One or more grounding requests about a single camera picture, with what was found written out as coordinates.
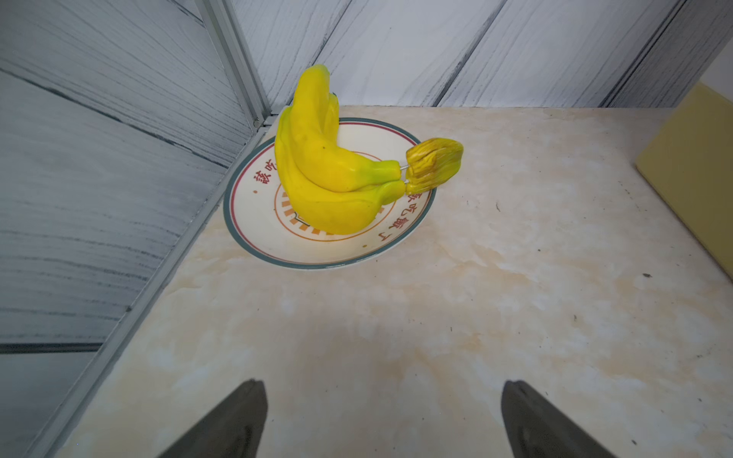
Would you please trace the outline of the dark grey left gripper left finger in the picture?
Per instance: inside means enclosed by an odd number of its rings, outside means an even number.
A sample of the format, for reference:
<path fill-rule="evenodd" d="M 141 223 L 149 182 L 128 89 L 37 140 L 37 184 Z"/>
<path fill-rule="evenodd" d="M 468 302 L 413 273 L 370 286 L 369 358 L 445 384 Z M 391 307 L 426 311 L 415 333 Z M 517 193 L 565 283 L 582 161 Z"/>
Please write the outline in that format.
<path fill-rule="evenodd" d="M 267 410 L 263 381 L 245 381 L 160 457 L 255 457 Z"/>

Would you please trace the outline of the three-tier drawer cabinet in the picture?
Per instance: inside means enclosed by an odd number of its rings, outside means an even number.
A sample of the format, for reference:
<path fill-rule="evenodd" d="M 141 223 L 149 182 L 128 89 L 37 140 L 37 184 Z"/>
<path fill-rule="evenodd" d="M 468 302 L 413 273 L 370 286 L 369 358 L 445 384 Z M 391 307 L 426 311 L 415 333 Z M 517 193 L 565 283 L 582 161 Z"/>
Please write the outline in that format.
<path fill-rule="evenodd" d="M 732 101 L 696 84 L 635 166 L 731 276 Z"/>

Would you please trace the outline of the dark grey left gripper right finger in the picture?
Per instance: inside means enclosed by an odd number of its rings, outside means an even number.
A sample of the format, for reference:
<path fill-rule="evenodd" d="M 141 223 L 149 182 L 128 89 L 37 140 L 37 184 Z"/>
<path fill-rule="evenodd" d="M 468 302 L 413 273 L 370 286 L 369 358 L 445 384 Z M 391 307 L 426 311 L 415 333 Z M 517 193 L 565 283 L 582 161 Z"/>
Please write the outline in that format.
<path fill-rule="evenodd" d="M 614 457 L 524 381 L 504 384 L 500 406 L 515 457 Z"/>

